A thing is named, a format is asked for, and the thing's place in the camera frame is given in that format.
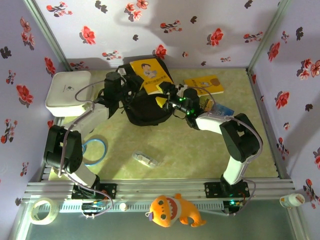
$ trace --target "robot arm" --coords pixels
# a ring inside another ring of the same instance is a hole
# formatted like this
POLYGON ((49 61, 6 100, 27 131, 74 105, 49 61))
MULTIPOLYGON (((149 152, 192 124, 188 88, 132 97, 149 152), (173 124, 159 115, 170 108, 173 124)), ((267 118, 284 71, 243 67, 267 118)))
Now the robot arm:
MULTIPOLYGON (((82 115, 65 126, 54 125, 50 128, 43 157, 48 165, 55 169, 60 168, 62 145, 67 135, 63 172, 83 186, 102 190, 99 177, 82 162, 82 141, 98 124, 106 121, 116 112, 119 101, 130 102, 140 91, 143 80, 136 75, 129 78, 131 79, 123 81, 119 73, 108 73, 104 80, 103 96, 99 95, 94 101, 95 108, 89 110, 90 113, 84 113, 85 116, 82 115)), ((159 87, 167 98, 156 98, 156 100, 165 111, 171 108, 180 110, 186 114, 186 122, 191 128, 207 130, 223 136, 230 158, 227 169, 221 176, 221 189, 226 194, 237 191, 243 182, 242 176, 248 161, 260 148, 257 137, 237 122, 245 123, 255 131, 247 116, 243 113, 232 118, 212 116, 200 108, 200 99, 195 89, 183 89, 182 85, 176 87, 167 82, 161 83, 159 87)), ((88 192, 85 195, 90 199, 102 197, 94 192, 88 192)))

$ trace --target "floor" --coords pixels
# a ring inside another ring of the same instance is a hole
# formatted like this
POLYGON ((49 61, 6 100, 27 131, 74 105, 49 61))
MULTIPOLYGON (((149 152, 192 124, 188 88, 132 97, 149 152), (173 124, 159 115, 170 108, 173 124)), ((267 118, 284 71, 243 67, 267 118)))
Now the floor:
MULTIPOLYGON (((92 70, 93 82, 101 81, 110 71, 92 70)), ((263 140, 260 157, 248 167, 245 176, 277 177, 270 146, 258 111, 251 84, 244 68, 215 69, 169 69, 175 84, 183 79, 217 75, 224 93, 215 94, 215 100, 234 110, 234 114, 244 113, 263 140)), ((97 85, 99 91, 103 85, 97 85)), ((67 117, 65 123, 74 117, 67 117)), ((108 179, 199 179, 220 178, 227 167, 229 154, 223 137, 217 133, 197 131, 186 124, 185 120, 171 116, 158 126, 139 127, 131 124, 125 113, 119 109, 114 116, 98 125, 85 140, 102 139, 108 151, 103 161, 90 166, 102 180, 108 179), (134 160, 131 155, 142 151, 156 159, 160 166, 152 169, 134 160)), ((94 161, 101 157, 103 148, 98 143, 90 143, 84 161, 94 161)), ((50 180, 57 178, 51 171, 50 180)))
POLYGON ((81 213, 59 213, 49 225, 30 225, 27 240, 295 240, 288 211, 278 200, 257 200, 235 217, 201 212, 199 227, 176 221, 171 227, 150 222, 144 212, 110 212, 87 220, 81 213))

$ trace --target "floral wallpaper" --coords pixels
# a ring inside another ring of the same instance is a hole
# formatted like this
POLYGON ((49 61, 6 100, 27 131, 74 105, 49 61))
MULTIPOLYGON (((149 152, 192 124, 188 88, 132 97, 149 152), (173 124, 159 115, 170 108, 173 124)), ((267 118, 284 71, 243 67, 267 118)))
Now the floral wallpaper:
POLYGON ((168 67, 247 67, 279 1, 35 0, 74 70, 152 55, 168 67))
POLYGON ((299 193, 313 238, 320 215, 320 22, 316 0, 293 0, 253 70, 279 162, 299 193))
POLYGON ((0 239, 8 239, 27 183, 41 166, 53 119, 44 103, 53 74, 63 68, 23 1, 1 3, 0 239))

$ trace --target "orange plush toy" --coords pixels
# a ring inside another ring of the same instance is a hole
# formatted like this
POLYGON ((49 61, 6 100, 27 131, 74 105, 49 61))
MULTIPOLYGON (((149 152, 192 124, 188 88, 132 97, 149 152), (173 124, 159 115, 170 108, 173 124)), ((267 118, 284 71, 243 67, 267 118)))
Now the orange plush toy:
POLYGON ((174 198, 164 195, 158 196, 150 206, 150 211, 145 214, 150 221, 162 227, 170 227, 178 218, 182 224, 188 224, 188 217, 193 219, 191 227, 198 227, 206 224, 201 219, 196 206, 181 198, 177 193, 174 198))

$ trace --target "white tape roll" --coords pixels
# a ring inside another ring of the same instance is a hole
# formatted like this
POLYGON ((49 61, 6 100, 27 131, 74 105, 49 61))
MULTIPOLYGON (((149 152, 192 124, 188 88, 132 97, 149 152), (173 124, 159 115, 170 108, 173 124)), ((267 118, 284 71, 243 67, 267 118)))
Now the white tape roll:
POLYGON ((59 205, 56 201, 51 200, 50 198, 40 198, 36 202, 33 203, 29 214, 31 217, 31 223, 35 225, 47 225, 52 223, 59 213, 59 205), (39 219, 39 207, 44 204, 50 205, 50 210, 48 215, 44 219, 39 219))

